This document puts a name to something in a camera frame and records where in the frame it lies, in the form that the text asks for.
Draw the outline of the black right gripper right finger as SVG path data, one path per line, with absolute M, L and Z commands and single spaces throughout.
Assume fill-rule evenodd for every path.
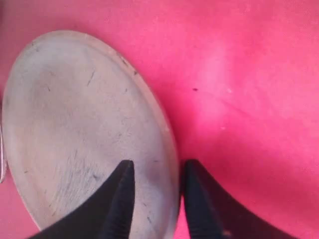
M 184 164 L 184 208 L 192 239 L 290 239 L 250 212 L 196 159 Z

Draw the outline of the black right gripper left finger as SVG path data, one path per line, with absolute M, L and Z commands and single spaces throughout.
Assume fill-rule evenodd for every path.
M 127 239 L 134 205 L 134 163 L 123 160 L 89 199 L 33 238 Z

